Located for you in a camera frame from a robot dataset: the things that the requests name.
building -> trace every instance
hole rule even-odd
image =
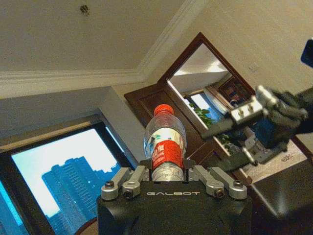
[[[119,168],[116,165],[112,169],[117,172]],[[108,176],[102,170],[93,171],[85,157],[80,157],[68,159],[62,166],[54,165],[42,176],[71,233],[96,217],[96,198],[107,177],[112,174],[115,174],[114,171]]]
[[[62,212],[59,211],[52,217],[47,217],[47,219],[56,235],[64,235],[70,233],[68,221],[66,220],[66,218],[64,218]]]

screw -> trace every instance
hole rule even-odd
[[[243,116],[244,115],[244,112],[242,111],[242,109],[238,110],[238,114],[239,114],[239,116]]]
[[[222,188],[216,189],[214,191],[215,197],[218,199],[222,199],[225,196],[225,192]]]
[[[123,193],[123,196],[128,199],[128,200],[131,200],[133,198],[133,195],[134,195],[134,192],[129,189],[129,190],[126,190],[124,193]]]
[[[252,104],[248,104],[248,110],[249,110],[250,112],[253,112],[253,105],[252,105]]]
[[[112,180],[106,181],[105,187],[106,188],[113,188],[114,187],[114,181],[112,181]]]
[[[244,183],[241,180],[235,180],[234,181],[234,187],[236,188],[242,188]]]

wall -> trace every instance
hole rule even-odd
[[[114,86],[120,97],[156,83],[202,32],[252,86],[298,93],[313,84],[313,69],[300,62],[313,37],[313,2],[306,0],[212,0],[144,84]],[[313,151],[313,135],[299,136]]]
[[[182,93],[202,89],[212,83],[218,82],[226,74],[228,74],[228,71],[193,73],[173,76],[170,81],[174,87]]]
[[[0,139],[97,113],[138,161],[144,159],[144,128],[112,87],[1,99]]]

sky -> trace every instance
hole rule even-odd
[[[117,163],[94,129],[14,154],[12,158],[44,214],[51,217],[59,207],[42,175],[51,171],[54,165],[64,165],[67,159],[82,156],[93,170],[108,172]]]

blue component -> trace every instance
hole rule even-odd
[[[275,125],[268,119],[262,119],[254,125],[254,128],[255,137],[262,143],[262,145],[269,145],[271,135],[275,130]]]

